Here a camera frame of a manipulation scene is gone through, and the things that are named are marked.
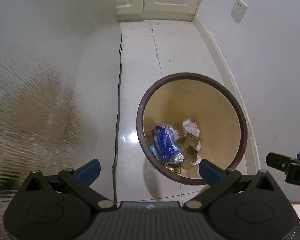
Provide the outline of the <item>white plastic wrapper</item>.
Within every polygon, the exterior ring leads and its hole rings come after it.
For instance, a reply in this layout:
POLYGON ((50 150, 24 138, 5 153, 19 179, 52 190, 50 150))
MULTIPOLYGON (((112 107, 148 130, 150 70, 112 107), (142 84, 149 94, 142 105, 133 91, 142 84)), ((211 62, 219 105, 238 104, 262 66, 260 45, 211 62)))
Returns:
POLYGON ((194 135, 195 137, 199 137, 200 135, 200 129, 197 126, 197 123, 194 119, 186 119, 182 123, 183 132, 185 134, 189 133, 191 135, 194 135))

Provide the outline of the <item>red cigarette pack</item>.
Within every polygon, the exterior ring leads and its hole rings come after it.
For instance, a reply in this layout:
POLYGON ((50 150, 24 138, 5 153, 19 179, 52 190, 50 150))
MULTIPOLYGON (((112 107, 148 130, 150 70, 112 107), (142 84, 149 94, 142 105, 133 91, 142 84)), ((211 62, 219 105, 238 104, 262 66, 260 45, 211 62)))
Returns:
POLYGON ((164 166, 171 172, 173 172, 174 174, 181 174, 181 166, 182 163, 179 164, 169 164, 169 163, 165 163, 164 166))

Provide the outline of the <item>beige trash bin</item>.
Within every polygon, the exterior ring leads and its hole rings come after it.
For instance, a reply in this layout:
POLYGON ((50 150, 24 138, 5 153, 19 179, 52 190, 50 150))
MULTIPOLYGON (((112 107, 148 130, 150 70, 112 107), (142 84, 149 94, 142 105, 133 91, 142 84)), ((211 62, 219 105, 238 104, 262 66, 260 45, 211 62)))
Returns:
POLYGON ((143 95, 136 116, 140 146, 167 178, 197 186, 199 164, 236 168, 247 147, 247 122, 232 93, 196 73, 171 74, 143 95))

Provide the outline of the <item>white wall socket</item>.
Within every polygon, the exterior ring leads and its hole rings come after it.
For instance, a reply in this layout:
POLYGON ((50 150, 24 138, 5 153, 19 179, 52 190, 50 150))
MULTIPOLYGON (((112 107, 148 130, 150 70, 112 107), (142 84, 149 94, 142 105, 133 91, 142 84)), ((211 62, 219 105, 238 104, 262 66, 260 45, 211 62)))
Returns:
POLYGON ((236 23, 241 22, 243 16, 245 15, 247 7, 248 6, 242 0, 235 0, 230 16, 236 23))

